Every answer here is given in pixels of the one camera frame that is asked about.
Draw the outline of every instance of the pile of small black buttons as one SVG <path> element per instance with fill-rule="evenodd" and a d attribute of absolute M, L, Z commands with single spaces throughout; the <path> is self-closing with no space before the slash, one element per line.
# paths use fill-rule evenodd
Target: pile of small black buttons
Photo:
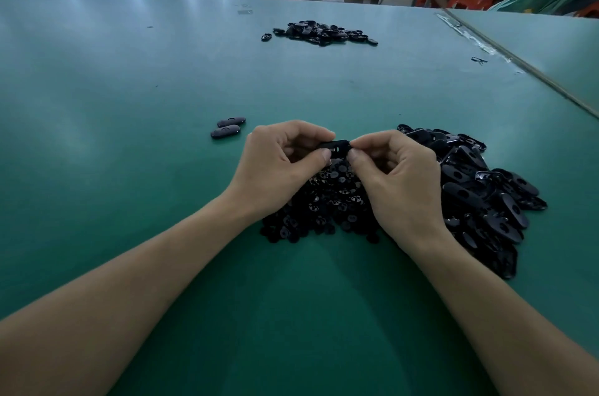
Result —
<path fill-rule="evenodd" d="M 528 227 L 523 210 L 547 208 L 538 189 L 518 174 L 490 170 L 482 158 L 483 142 L 442 129 L 397 129 L 432 149 L 441 165 L 441 204 L 447 229 L 472 256 L 503 279 L 516 274 L 518 251 Z M 380 228 L 368 196 L 346 159 L 348 141 L 327 142 L 332 164 L 312 177 L 282 209 L 262 221 L 261 234 L 276 243 L 296 243 L 309 231 L 366 235 L 377 243 Z"/>
<path fill-rule="evenodd" d="M 368 43 L 378 45 L 378 41 L 365 35 L 362 30 L 346 30 L 336 25 L 321 24 L 316 21 L 290 22 L 285 29 L 273 29 L 276 36 L 287 36 L 291 40 L 305 40 L 319 46 L 328 46 L 333 43 L 354 41 L 355 43 Z M 270 40 L 270 34 L 264 34 L 262 41 Z"/>

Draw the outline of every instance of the green table surface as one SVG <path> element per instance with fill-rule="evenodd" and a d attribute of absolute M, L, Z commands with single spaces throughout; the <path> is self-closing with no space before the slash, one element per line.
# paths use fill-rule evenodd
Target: green table surface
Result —
<path fill-rule="evenodd" d="M 471 134 L 491 167 L 540 188 L 549 209 L 530 214 L 510 284 L 599 355 L 599 123 L 498 56 L 472 62 L 483 53 L 435 10 L 0 1 L 0 317 L 218 195 L 255 125 L 300 118 L 353 138 L 408 123 Z M 302 19 L 380 44 L 260 41 Z M 211 140 L 216 121 L 235 115 L 247 117 L 242 134 Z M 258 229 L 193 281 L 112 394 L 494 393 L 393 243 L 338 231 L 271 244 Z"/>
<path fill-rule="evenodd" d="M 452 10 L 573 96 L 599 110 L 599 21 L 583 17 Z"/>

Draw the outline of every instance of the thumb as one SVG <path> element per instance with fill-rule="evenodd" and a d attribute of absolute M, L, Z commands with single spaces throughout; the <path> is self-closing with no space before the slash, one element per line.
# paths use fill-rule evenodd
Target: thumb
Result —
<path fill-rule="evenodd" d="M 353 172 L 367 187 L 371 180 L 378 177 L 382 172 L 362 150 L 351 149 L 348 152 L 348 161 L 352 165 Z"/>
<path fill-rule="evenodd" d="M 303 181 L 314 176 L 318 171 L 331 161 L 331 150 L 316 149 L 308 153 L 304 158 L 294 163 L 295 171 L 301 176 Z"/>

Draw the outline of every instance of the person's right hand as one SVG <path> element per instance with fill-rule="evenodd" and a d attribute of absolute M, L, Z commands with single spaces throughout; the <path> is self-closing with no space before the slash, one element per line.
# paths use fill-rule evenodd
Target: person's right hand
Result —
<path fill-rule="evenodd" d="M 432 150 L 397 130 L 367 134 L 351 145 L 349 163 L 378 223 L 408 255 L 423 240 L 449 233 L 441 212 L 441 170 Z"/>

